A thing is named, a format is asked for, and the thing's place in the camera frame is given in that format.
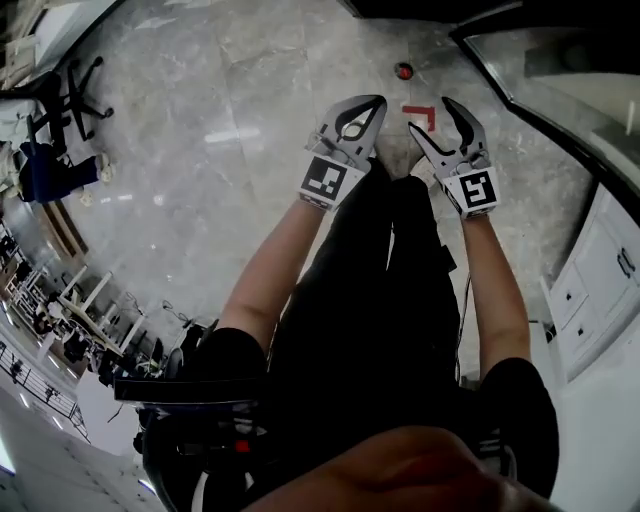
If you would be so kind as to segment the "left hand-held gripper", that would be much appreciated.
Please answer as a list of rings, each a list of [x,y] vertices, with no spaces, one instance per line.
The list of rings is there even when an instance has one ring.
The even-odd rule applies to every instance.
[[[384,96],[352,96],[332,105],[305,146],[306,170],[298,188],[301,201],[336,210],[370,171],[367,158],[384,124]],[[343,128],[349,124],[349,136]],[[353,151],[338,142],[352,144]]]

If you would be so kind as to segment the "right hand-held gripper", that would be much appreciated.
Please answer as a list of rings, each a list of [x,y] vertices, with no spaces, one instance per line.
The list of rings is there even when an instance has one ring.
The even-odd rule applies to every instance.
[[[486,134],[478,119],[456,100],[443,96],[445,109],[461,137],[456,150],[443,150],[418,125],[409,133],[432,165],[441,189],[462,220],[485,216],[501,203],[497,171],[486,151]]]

